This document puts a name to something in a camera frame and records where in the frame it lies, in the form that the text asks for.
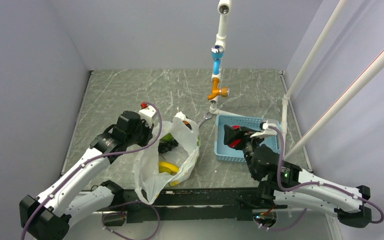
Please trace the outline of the red fake fruit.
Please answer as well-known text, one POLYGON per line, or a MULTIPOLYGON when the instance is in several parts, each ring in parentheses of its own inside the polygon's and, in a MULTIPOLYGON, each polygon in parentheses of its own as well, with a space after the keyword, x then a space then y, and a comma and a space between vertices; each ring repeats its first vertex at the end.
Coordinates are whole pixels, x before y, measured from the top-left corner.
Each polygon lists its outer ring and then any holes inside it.
POLYGON ((242 141, 242 132, 239 125, 233 125, 229 131, 228 143, 227 145, 235 149, 236 146, 242 141))

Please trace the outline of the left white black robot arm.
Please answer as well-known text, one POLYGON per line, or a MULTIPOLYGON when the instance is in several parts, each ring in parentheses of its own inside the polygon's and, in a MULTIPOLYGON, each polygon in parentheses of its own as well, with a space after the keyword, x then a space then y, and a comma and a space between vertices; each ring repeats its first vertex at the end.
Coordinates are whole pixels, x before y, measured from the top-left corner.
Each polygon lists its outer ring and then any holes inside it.
POLYGON ((84 196, 78 194, 119 156, 131 154, 129 147, 139 146, 139 151, 151 147, 156 142, 156 119, 162 121, 160 111, 150 105, 138 112, 124 111, 61 178, 37 196, 26 195, 19 203, 20 238, 30 234, 37 240, 62 240, 71 227, 93 212, 127 205, 125 190, 111 180, 84 196))

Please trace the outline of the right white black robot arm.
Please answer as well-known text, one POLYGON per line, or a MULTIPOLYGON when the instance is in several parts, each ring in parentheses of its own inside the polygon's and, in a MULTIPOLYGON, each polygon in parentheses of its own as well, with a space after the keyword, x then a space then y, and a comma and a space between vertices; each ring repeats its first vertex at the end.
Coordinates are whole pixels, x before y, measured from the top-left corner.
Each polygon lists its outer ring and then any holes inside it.
POLYGON ((276 207, 316 210, 353 228, 374 223, 372 210, 367 206, 371 197, 369 187, 333 183, 285 161, 281 131, 268 122, 260 127, 260 130, 228 124, 223 127, 224 145, 243 153, 251 178, 258 182, 256 192, 238 196, 238 202, 254 210, 276 207))

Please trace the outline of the white plastic shopping bag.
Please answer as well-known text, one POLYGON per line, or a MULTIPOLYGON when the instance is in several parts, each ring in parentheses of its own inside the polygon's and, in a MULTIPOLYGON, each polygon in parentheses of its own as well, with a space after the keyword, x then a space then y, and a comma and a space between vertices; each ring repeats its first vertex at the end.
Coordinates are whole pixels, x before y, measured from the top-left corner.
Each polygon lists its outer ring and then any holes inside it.
POLYGON ((141 150, 135 157, 133 164, 133 179, 139 200, 152 205, 165 187, 172 187, 186 181, 194 169, 200 155, 201 139, 198 124, 189 119, 183 112, 174 115, 172 121, 163 121, 160 136, 152 146, 141 150), (183 121, 190 123, 189 130, 183 121), (158 153, 159 141, 166 134, 171 133, 178 142, 173 150, 158 153), (159 173, 158 163, 164 161, 179 168, 176 175, 159 173))

